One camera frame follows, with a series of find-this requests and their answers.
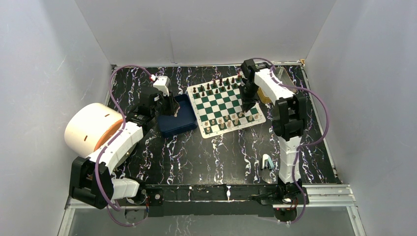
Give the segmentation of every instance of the orange ring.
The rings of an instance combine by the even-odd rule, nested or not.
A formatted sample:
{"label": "orange ring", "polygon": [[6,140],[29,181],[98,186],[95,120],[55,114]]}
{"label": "orange ring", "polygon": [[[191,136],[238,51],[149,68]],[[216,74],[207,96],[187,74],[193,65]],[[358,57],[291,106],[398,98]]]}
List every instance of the orange ring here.
{"label": "orange ring", "polygon": [[101,136],[101,138],[98,140],[97,144],[95,145],[94,151],[99,149],[109,138],[111,138],[116,131],[120,128],[121,124],[123,123],[123,119],[120,119],[116,121],[112,126],[109,127],[109,129],[104,132],[104,134]]}

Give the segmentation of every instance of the black marble surface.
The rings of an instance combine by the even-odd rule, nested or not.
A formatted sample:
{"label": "black marble surface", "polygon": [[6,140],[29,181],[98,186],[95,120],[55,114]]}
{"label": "black marble surface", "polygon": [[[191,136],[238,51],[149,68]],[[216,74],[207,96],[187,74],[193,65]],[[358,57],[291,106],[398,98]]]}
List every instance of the black marble surface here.
{"label": "black marble surface", "polygon": [[[297,86],[305,86],[302,68],[285,65]],[[237,75],[236,66],[152,67],[150,73],[171,79],[174,94],[186,93],[188,86]],[[113,94],[124,111],[139,101],[142,89],[151,86],[148,76],[136,68],[119,72]],[[109,107],[116,109],[112,101]],[[279,142],[271,127],[271,106],[261,103],[267,116],[263,124],[203,139],[200,130],[164,139],[158,127],[152,129],[120,167],[118,176],[133,176],[148,184],[252,184],[276,183],[279,170]],[[307,104],[308,131],[301,142],[317,140],[321,133],[310,100]],[[303,148],[300,173],[304,183],[340,183],[335,178],[324,143]],[[275,170],[260,170],[263,154],[269,154]]]}

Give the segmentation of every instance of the white robotic arm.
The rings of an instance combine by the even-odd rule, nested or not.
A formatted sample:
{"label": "white robotic arm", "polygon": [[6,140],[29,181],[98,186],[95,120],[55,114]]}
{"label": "white robotic arm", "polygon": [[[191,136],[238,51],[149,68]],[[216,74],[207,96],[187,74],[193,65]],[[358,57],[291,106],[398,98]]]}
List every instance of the white robotic arm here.
{"label": "white robotic arm", "polygon": [[[293,185],[295,181],[292,173],[297,148],[306,127],[306,98],[302,95],[295,95],[289,89],[281,86],[282,70],[276,76],[272,74],[270,68],[270,65],[255,64],[252,59],[246,60],[241,65],[246,78],[244,86],[240,88],[242,109],[246,112],[255,105],[257,100],[255,97],[259,88],[272,101],[274,105],[272,126],[280,144],[278,183],[283,186],[283,196],[293,198],[298,193],[298,189]],[[301,184],[298,164],[297,161],[294,174],[295,180]]]}

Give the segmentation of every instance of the wire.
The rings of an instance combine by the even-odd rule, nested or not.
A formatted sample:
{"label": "wire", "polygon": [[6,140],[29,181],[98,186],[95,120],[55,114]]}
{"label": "wire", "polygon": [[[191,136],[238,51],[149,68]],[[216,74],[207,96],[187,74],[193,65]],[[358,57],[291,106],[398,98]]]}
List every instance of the wire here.
{"label": "wire", "polygon": [[253,59],[264,60],[264,61],[267,61],[268,63],[270,63],[272,65],[272,67],[270,69],[270,74],[269,75],[271,76],[271,79],[272,80],[274,80],[277,84],[279,84],[280,86],[282,86],[284,88],[287,88],[287,89],[297,89],[297,90],[302,90],[302,91],[306,91],[306,92],[310,93],[311,95],[313,95],[321,103],[321,105],[323,106],[323,109],[325,111],[325,115],[326,115],[326,127],[325,127],[325,129],[323,131],[323,135],[318,140],[316,140],[316,141],[314,141],[314,142],[312,142],[310,144],[302,144],[302,145],[300,145],[297,148],[296,158],[294,159],[292,177],[293,177],[293,181],[294,181],[295,185],[300,190],[300,192],[302,194],[302,198],[303,198],[302,211],[301,211],[300,215],[295,220],[291,221],[291,223],[295,223],[295,222],[299,221],[301,219],[301,217],[304,215],[305,207],[306,207],[305,193],[304,193],[303,189],[300,187],[300,185],[297,183],[297,180],[296,180],[296,164],[297,164],[297,161],[298,161],[298,158],[299,158],[299,152],[300,152],[301,148],[303,148],[303,147],[314,146],[314,145],[317,145],[318,143],[321,143],[324,140],[324,138],[326,137],[326,135],[328,133],[328,128],[329,128],[329,125],[330,125],[330,117],[329,117],[329,114],[328,114],[328,108],[325,105],[324,101],[321,99],[321,97],[318,94],[316,94],[315,92],[309,90],[308,88],[297,87],[297,86],[290,86],[290,85],[285,85],[283,83],[277,82],[275,80],[276,77],[275,77],[275,75],[273,73],[274,70],[275,70],[275,66],[273,65],[273,63],[271,61],[269,61],[267,59],[264,59],[264,58],[253,58]]}
{"label": "wire", "polygon": [[[123,110],[121,109],[121,107],[120,107],[120,105],[117,103],[117,101],[116,101],[116,99],[115,99],[115,97],[113,96],[113,93],[112,93],[112,80],[113,80],[113,77],[117,74],[117,72],[119,72],[120,70],[122,70],[123,68],[126,68],[126,67],[136,67],[136,68],[139,68],[139,69],[141,69],[141,70],[143,70],[144,72],[146,72],[149,76],[152,76],[150,73],[149,73],[149,71],[148,70],[146,70],[145,68],[143,68],[143,67],[141,67],[141,66],[138,66],[138,65],[124,65],[124,66],[122,66],[122,67],[119,67],[118,69],[116,69],[116,70],[114,70],[113,71],[113,73],[111,74],[111,76],[110,76],[110,79],[109,79],[109,95],[110,95],[110,98],[111,98],[111,100],[113,101],[113,103],[115,104],[115,106],[116,106],[116,108],[118,109],[118,112],[121,114],[121,117],[122,117],[122,119],[123,119],[123,123],[122,123],[122,125],[121,125],[121,129],[119,130],[119,132],[115,135],[115,136],[113,136],[113,138],[111,138],[109,141],[108,141],[108,143],[107,143],[107,145],[110,145],[122,132],[123,132],[123,130],[124,130],[124,128],[125,128],[125,126],[126,126],[126,117],[124,116],[124,112],[123,112]],[[126,225],[126,224],[124,224],[124,223],[121,223],[121,222],[119,222],[119,221],[117,221],[112,215],[111,215],[111,213],[110,213],[110,210],[109,210],[109,206],[111,206],[111,208],[113,209],[113,210],[115,210],[115,211],[120,211],[121,210],[121,208],[120,208],[120,205],[119,205],[119,203],[117,202],[117,200],[115,200],[115,204],[113,204],[112,203],[112,201],[109,199],[109,197],[107,196],[107,194],[106,194],[106,192],[104,191],[104,188],[103,188],[103,185],[101,184],[101,180],[100,180],[100,175],[99,175],[99,172],[98,172],[98,166],[99,166],[99,163],[100,163],[100,158],[101,158],[101,156],[103,155],[103,153],[105,152],[105,150],[107,149],[107,146],[105,146],[101,151],[100,151],[100,153],[98,154],[98,156],[97,156],[97,160],[96,160],[96,162],[95,162],[95,165],[94,165],[94,174],[95,174],[95,179],[96,179],[96,181],[97,181],[97,186],[98,186],[98,189],[100,190],[100,193],[103,195],[103,198],[104,198],[104,200],[106,200],[106,202],[107,202],[107,210],[108,210],[108,212],[109,212],[109,215],[110,215],[110,217],[112,218],[112,220],[114,221],[114,222],[116,222],[117,224],[119,224],[119,225],[122,225],[122,226],[134,226],[135,224],[139,224],[139,223],[141,223],[143,220],[141,220],[141,221],[139,221],[138,223],[135,223],[135,224],[133,224],[133,225]]]}

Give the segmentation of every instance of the glass panel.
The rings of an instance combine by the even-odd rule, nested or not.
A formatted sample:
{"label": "glass panel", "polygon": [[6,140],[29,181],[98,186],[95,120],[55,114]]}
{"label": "glass panel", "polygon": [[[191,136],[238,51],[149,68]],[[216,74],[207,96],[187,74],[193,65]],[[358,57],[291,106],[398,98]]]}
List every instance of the glass panel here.
{"label": "glass panel", "polygon": [[[143,218],[143,210],[113,212],[125,223]],[[224,235],[285,235],[285,236],[354,236],[346,207],[308,207],[300,221],[287,227],[272,222],[275,218],[255,215],[186,215],[148,218],[142,224],[122,227],[114,223],[107,211],[76,209],[71,225],[71,236],[224,236]]]}

